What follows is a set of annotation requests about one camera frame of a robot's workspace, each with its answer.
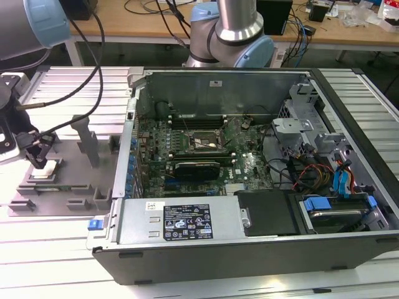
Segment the black cable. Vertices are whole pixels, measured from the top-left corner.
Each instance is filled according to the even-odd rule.
[[[21,67],[11,67],[9,69],[4,69],[0,70],[0,73],[5,73],[5,72],[21,72],[23,70],[29,70],[33,69],[34,67],[38,67],[40,64],[42,64],[44,61],[46,61],[47,58],[49,58],[50,53],[52,49],[47,49],[42,58],[40,58],[38,61],[28,64],[28,65],[23,65]]]
[[[98,15],[95,13],[95,11],[91,8],[91,6],[87,3],[87,1],[84,1],[86,7],[89,9],[89,11],[93,14],[95,20],[97,21],[97,24],[99,25],[100,28],[100,33],[101,33],[101,54],[99,59],[97,60],[96,56],[93,53],[93,50],[90,47],[89,41],[87,40],[86,36],[83,34],[83,32],[80,30],[80,28],[76,25],[76,23],[73,20],[70,20],[70,23],[75,27],[76,31],[79,33],[79,35],[81,36],[81,38],[83,39],[83,41],[85,42],[85,45],[87,46],[87,48],[90,51],[90,54],[93,56],[94,61],[96,63],[96,65],[98,65],[98,71],[99,71],[99,77],[100,77],[100,90],[99,90],[99,95],[97,98],[97,101],[95,102],[94,106],[92,107],[92,109],[90,109],[89,112],[87,112],[84,115],[78,116],[77,118],[74,118],[72,120],[69,120],[65,123],[62,123],[60,125],[57,125],[47,131],[44,131],[40,134],[38,134],[37,136],[37,140],[42,138],[45,135],[48,135],[56,130],[59,130],[63,127],[69,126],[73,123],[76,123],[77,121],[83,120],[84,118],[90,116],[96,109],[97,107],[100,105],[101,99],[102,99],[102,94],[103,94],[103,88],[104,88],[104,81],[103,81],[103,75],[102,75],[102,70],[101,70],[101,61],[102,61],[102,57],[103,57],[103,53],[104,53],[104,48],[105,48],[105,34],[104,34],[104,28],[102,26],[101,20],[98,17]]]
[[[174,6],[175,11],[178,12],[178,13],[180,14],[181,17],[178,16],[177,13],[175,13],[174,11],[172,11],[172,12],[173,12],[173,15],[177,18],[177,20],[179,21],[180,27],[181,27],[181,28],[183,29],[183,31],[185,32],[186,36],[190,39],[191,37],[190,37],[189,33],[187,32],[185,26],[183,25],[184,17],[183,17],[183,15],[180,13],[180,11],[179,11],[178,8],[177,8],[176,0],[172,0],[172,1],[173,1],[173,6]]]
[[[181,45],[182,47],[188,49],[188,46],[185,44],[185,42],[183,42],[179,37],[175,36],[175,35],[172,33],[172,31],[170,30],[169,25],[168,25],[168,23],[167,23],[167,21],[166,21],[166,19],[165,19],[165,16],[163,15],[163,11],[162,11],[162,9],[161,9],[161,6],[160,6],[159,1],[158,1],[158,0],[155,0],[155,2],[156,2],[156,5],[158,6],[158,9],[159,9],[160,13],[161,13],[161,17],[162,17],[162,19],[163,19],[163,23],[165,24],[166,28],[167,28],[168,31],[169,31],[169,34],[177,41],[177,43],[179,43],[179,45]]]
[[[294,12],[294,9],[293,9],[293,8],[291,8],[291,11],[292,11],[292,14],[290,14],[290,16],[294,17],[294,20],[295,20],[295,22],[296,22],[294,25],[297,27],[298,35],[297,35],[297,39],[296,39],[296,41],[295,41],[294,46],[291,47],[291,49],[290,49],[290,51],[288,52],[287,56],[286,56],[285,59],[282,61],[282,64],[284,64],[284,63],[286,63],[286,62],[288,63],[288,62],[290,61],[290,59],[292,58],[291,55],[292,55],[293,51],[296,50],[296,54],[298,53],[299,47],[300,47],[300,46],[298,47],[298,49],[296,49],[296,46],[297,46],[298,42],[299,42],[299,45],[301,45],[302,39],[303,39],[303,35],[301,34],[302,29],[301,29],[301,27],[300,27],[301,21],[300,21],[300,19],[295,15],[295,12]]]
[[[77,28],[76,23],[72,20],[72,18],[69,18],[69,19],[70,19],[70,23],[75,28]],[[65,101],[65,100],[68,100],[69,98],[73,97],[76,93],[80,92],[93,79],[93,77],[95,76],[95,74],[97,73],[97,71],[100,68],[101,58],[102,58],[102,56],[100,56],[98,62],[95,59],[96,65],[95,65],[93,71],[86,78],[86,80],[84,80],[82,82],[82,84],[80,84],[74,91],[72,91],[69,94],[63,96],[62,98],[58,98],[57,100],[53,100],[53,101],[49,101],[49,102],[42,102],[42,103],[35,103],[35,104],[20,105],[20,106],[17,107],[17,110],[30,110],[30,109],[36,109],[36,108],[44,108],[44,107],[48,107],[48,106],[51,106],[51,105],[55,105],[55,104],[61,103],[61,102]]]
[[[391,88],[391,86],[393,85],[393,83],[395,83],[395,81],[397,80],[397,78],[399,78],[399,74],[397,74],[395,76],[395,78],[392,79],[392,81],[388,84],[388,86],[386,87],[385,91],[384,91],[384,95],[387,94],[387,92],[389,91],[389,89]]]
[[[268,112],[268,114],[272,114],[272,113],[270,112],[270,110],[267,109],[264,105],[253,105],[253,106],[249,107],[247,110],[245,110],[245,112],[243,113],[244,116],[248,117],[249,111],[250,111],[251,109],[253,109],[253,108],[256,108],[256,107],[261,107],[264,111]]]
[[[133,10],[127,8],[127,4],[129,4],[131,1],[132,1],[132,0],[127,0],[127,1],[125,2],[125,5],[124,5],[123,7],[125,8],[126,11],[128,11],[128,12],[130,12],[130,13],[132,13],[132,14],[139,14],[139,15],[160,14],[160,11],[154,11],[154,12],[138,12],[138,11],[133,11]],[[182,5],[190,4],[190,3],[193,3],[193,2],[195,2],[195,1],[196,1],[196,0],[192,0],[192,1],[186,2],[186,3],[181,3],[181,4],[178,4],[177,6],[182,6]],[[162,12],[166,12],[166,11],[169,11],[169,9],[168,9],[168,8],[162,9]]]

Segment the red wire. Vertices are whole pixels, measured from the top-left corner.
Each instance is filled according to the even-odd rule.
[[[304,168],[304,170],[302,170],[302,172],[300,173],[298,179],[300,179],[300,178],[305,174],[306,169],[308,169],[308,168],[317,168],[316,165],[321,165],[321,164],[311,164],[311,165],[306,166],[306,167]],[[294,190],[295,187],[296,187],[297,185],[298,185],[298,183],[295,183],[295,184],[293,185],[293,187],[292,187],[292,190]]]

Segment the wooden table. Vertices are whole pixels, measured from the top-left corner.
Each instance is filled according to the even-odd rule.
[[[162,18],[159,14],[139,15],[126,11],[123,7],[126,0],[99,0],[97,14],[102,21],[107,42],[125,43],[146,43],[146,44],[176,44],[176,41],[169,35]],[[366,51],[399,51],[399,34],[385,32],[376,25],[369,24],[368,28],[352,27],[345,28],[338,18],[325,18],[323,23],[308,21],[308,14],[298,9],[298,5],[304,0],[294,0],[293,8],[296,15],[305,25],[316,28],[309,47],[313,49],[333,50],[366,50]],[[146,12],[139,0],[132,0],[128,4],[130,10]],[[187,4],[180,7],[180,11],[189,21],[193,5]],[[172,32],[182,38],[187,44],[190,41],[186,38],[177,19],[174,16],[166,15],[166,20]],[[94,18],[89,21],[79,21],[87,39],[91,42],[100,41],[99,27]],[[72,65],[83,65],[83,60],[76,42],[82,41],[78,33],[71,28],[72,37],[66,43]],[[293,45],[297,39],[297,31],[293,24],[289,24],[283,36],[272,36],[276,51],[272,60],[272,67],[280,67],[286,50]]]

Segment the cable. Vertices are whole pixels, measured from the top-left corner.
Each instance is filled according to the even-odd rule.
[[[302,36],[304,37],[304,36],[306,36],[304,25],[302,24],[302,22],[299,23],[299,24],[300,24],[301,29],[302,29]],[[301,53],[299,59],[297,60],[297,62],[295,63],[295,66],[294,66],[294,67],[297,67],[297,66],[299,65],[300,61],[302,60],[302,58],[303,58],[303,56],[304,56],[304,54],[305,54],[304,51],[305,51],[305,48],[306,48],[307,46],[305,46],[305,43],[302,43],[302,44],[303,44],[302,53]]]
[[[32,64],[23,65],[22,67],[11,67],[10,69],[0,70],[0,73],[5,72],[21,72],[23,70],[33,69],[34,67],[38,67],[42,64],[47,58],[49,58],[52,49],[47,49],[42,58],[40,58],[37,62]]]
[[[290,16],[294,17],[294,20],[295,20],[295,22],[293,22],[293,21],[291,21],[291,22],[293,22],[293,23],[297,26],[298,35],[297,35],[297,40],[295,41],[294,46],[291,47],[290,51],[289,51],[288,54],[287,54],[287,57],[282,61],[282,64],[284,64],[284,63],[286,63],[286,62],[289,62],[289,60],[291,59],[291,54],[293,53],[293,51],[296,50],[296,46],[297,46],[297,44],[298,44],[298,42],[299,42],[299,39],[300,39],[299,44],[301,44],[301,43],[302,43],[302,38],[303,38],[303,35],[300,34],[300,25],[299,25],[300,19],[295,15],[295,12],[294,12],[294,9],[293,9],[293,8],[291,8],[291,11],[292,11],[292,14],[290,14]]]
[[[391,88],[391,86],[393,85],[393,83],[395,83],[395,81],[397,80],[397,78],[399,78],[399,74],[397,74],[395,76],[395,78],[392,79],[392,81],[388,84],[388,86],[386,87],[385,91],[384,91],[384,95],[387,94],[387,92],[389,91],[389,89]]]
[[[172,0],[172,1],[173,1],[173,5],[174,5],[174,7],[175,7],[176,12],[180,13],[180,11],[178,10],[177,5],[176,5],[176,0]],[[183,25],[183,21],[184,21],[183,15],[180,13],[180,15],[182,16],[182,18],[180,18],[177,14],[175,14],[175,13],[173,13],[173,14],[175,15],[175,17],[176,17],[177,20],[179,21],[180,27],[181,27],[182,30],[185,32],[186,36],[190,39],[191,37],[190,37],[190,35],[188,34],[186,28],[185,28],[184,25]]]
[[[102,70],[101,70],[101,60],[103,57],[103,53],[104,53],[104,48],[105,48],[105,34],[104,34],[104,28],[102,26],[101,20],[98,17],[98,15],[95,13],[95,11],[91,8],[91,6],[88,5],[87,1],[84,1],[86,7],[89,9],[89,11],[93,14],[95,20],[97,21],[97,24],[99,25],[100,28],[100,33],[101,33],[101,54],[100,57],[97,61],[96,56],[93,53],[93,50],[90,48],[89,42],[86,38],[86,36],[83,34],[83,32],[80,30],[80,28],[76,25],[76,23],[73,20],[70,20],[70,23],[75,27],[76,31],[79,33],[79,35],[81,36],[81,38],[83,39],[83,41],[85,42],[85,45],[87,46],[87,48],[90,51],[90,54],[93,56],[93,59],[95,61],[95,63],[98,65],[98,71],[99,71],[99,77],[100,77],[100,90],[99,90],[99,95],[97,98],[97,101],[95,102],[94,106],[92,107],[92,109],[90,109],[89,112],[87,112],[84,115],[78,116],[77,118],[73,118],[72,120],[69,120],[65,123],[62,123],[60,125],[57,125],[45,132],[42,132],[40,134],[38,134],[38,136],[36,137],[36,139],[40,139],[45,135],[48,135],[52,132],[54,132],[55,130],[59,130],[63,127],[69,126],[73,123],[76,123],[77,121],[83,120],[84,118],[88,117],[89,115],[91,115],[96,109],[97,107],[100,105],[101,99],[102,99],[102,94],[103,94],[103,88],[104,88],[104,82],[103,82],[103,75],[102,75]]]
[[[76,23],[72,20],[72,18],[69,18],[69,19],[70,19],[70,23],[71,23],[71,24],[76,28],[76,30],[79,32],[80,29],[77,27]],[[103,29],[102,29],[102,24],[101,24],[101,21],[100,21],[99,18],[98,18],[97,23],[98,23],[99,25],[101,25],[100,31],[103,30]],[[95,61],[95,63],[96,63],[96,66],[94,67],[94,69],[93,69],[93,71],[91,72],[91,74],[86,78],[86,80],[84,80],[84,81],[82,82],[82,84],[80,84],[74,91],[70,92],[69,94],[67,94],[67,95],[65,95],[65,96],[63,96],[62,98],[59,98],[59,99],[57,99],[57,100],[53,100],[53,101],[49,101],[49,102],[42,102],[42,103],[35,103],[35,104],[19,105],[18,107],[16,107],[16,109],[17,109],[17,110],[30,110],[30,109],[36,109],[36,108],[44,108],[44,107],[48,107],[48,106],[51,106],[51,105],[55,105],[55,104],[61,103],[61,102],[65,101],[65,100],[68,100],[69,98],[73,97],[75,94],[77,94],[78,92],[80,92],[80,91],[94,78],[95,74],[97,73],[97,71],[98,71],[99,68],[100,68],[100,62],[101,62],[101,59],[102,59],[102,53],[101,53],[101,56],[100,56],[100,58],[99,58],[99,61],[96,61],[95,56],[93,56],[94,61]]]
[[[123,7],[125,8],[126,11],[128,11],[128,12],[130,12],[130,13],[132,13],[132,14],[139,14],[139,15],[144,15],[144,16],[145,16],[145,15],[149,15],[149,14],[160,14],[160,13],[161,13],[159,10],[158,10],[158,11],[154,11],[154,10],[152,10],[152,9],[150,9],[150,8],[147,7],[148,4],[150,4],[150,3],[152,3],[152,2],[155,2],[155,0],[150,0],[150,1],[146,2],[146,3],[144,3],[144,4],[143,4],[142,1],[140,1],[140,3],[141,3],[141,5],[142,5],[142,7],[144,8],[144,10],[146,10],[146,11],[148,11],[148,12],[133,11],[133,10],[127,8],[127,5],[128,5],[131,1],[132,1],[132,0],[126,1],[126,2],[125,2],[125,5],[124,5]],[[193,3],[193,2],[195,2],[195,1],[196,1],[196,0],[192,0],[192,1],[186,2],[186,3],[181,3],[181,4],[178,4],[177,6],[182,6],[182,5],[190,4],[190,3]],[[162,12],[164,12],[164,13],[166,13],[166,14],[173,14],[172,12],[169,11],[168,8],[162,9]]]
[[[169,31],[169,34],[177,41],[177,43],[178,43],[179,45],[181,45],[182,47],[188,49],[188,46],[185,44],[185,42],[183,42],[183,40],[181,40],[179,37],[175,36],[175,35],[172,33],[172,31],[170,30],[169,25],[168,25],[168,23],[167,23],[167,21],[166,21],[166,19],[165,19],[165,16],[163,15],[163,11],[162,11],[162,9],[161,9],[161,6],[160,6],[159,1],[158,1],[158,0],[155,0],[155,2],[156,2],[156,6],[158,6],[158,9],[159,9],[159,11],[160,11],[160,13],[161,13],[161,17],[162,17],[162,19],[163,19],[163,23],[165,24],[166,28],[167,28],[168,31]]]
[[[341,166],[342,162],[337,160],[337,164]],[[350,174],[350,181],[349,181],[350,192],[352,194],[355,194],[355,175],[353,174],[353,171],[349,169],[349,167],[346,167],[345,170]]]
[[[261,107],[264,111],[266,111],[268,114],[272,114],[269,109],[267,109],[264,105],[253,105],[249,107],[245,112],[243,113],[244,116],[248,117],[248,113],[251,109],[256,108],[256,107]]]

